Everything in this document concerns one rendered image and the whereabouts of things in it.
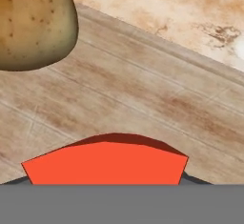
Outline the brown potato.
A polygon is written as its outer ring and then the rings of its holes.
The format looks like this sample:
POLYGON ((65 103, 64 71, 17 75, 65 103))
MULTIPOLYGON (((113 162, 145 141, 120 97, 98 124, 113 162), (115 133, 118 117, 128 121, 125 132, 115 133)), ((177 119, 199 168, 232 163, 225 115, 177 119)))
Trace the brown potato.
POLYGON ((77 43, 73 0, 0 0, 0 71, 33 71, 67 57, 77 43))

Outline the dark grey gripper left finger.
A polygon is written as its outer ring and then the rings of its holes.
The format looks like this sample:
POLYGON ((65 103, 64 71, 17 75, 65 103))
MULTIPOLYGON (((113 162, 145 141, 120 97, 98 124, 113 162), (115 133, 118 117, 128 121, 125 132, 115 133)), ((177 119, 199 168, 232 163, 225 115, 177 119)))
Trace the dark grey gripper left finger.
POLYGON ((5 182, 2 185, 15 185, 15 184, 31 184, 30 179, 27 176, 19 177, 11 181, 5 182))

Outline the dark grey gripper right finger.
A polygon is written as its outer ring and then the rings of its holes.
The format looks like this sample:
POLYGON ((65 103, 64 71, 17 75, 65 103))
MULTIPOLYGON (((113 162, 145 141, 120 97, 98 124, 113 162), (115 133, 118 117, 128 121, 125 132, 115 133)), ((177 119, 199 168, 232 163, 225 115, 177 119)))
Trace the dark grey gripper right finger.
POLYGON ((181 176, 180 184, 205 184, 209 185, 209 182, 204 181, 200 178, 183 173, 181 176))

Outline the wooden cutting board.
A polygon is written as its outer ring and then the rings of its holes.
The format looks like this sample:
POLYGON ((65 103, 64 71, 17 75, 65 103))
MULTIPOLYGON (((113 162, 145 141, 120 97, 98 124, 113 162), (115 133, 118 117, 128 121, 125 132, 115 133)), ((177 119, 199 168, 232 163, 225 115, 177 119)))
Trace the wooden cutting board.
POLYGON ((0 71, 0 183, 23 161, 94 134, 131 132, 189 157, 186 171, 244 183, 244 72, 79 5, 69 57, 0 71))

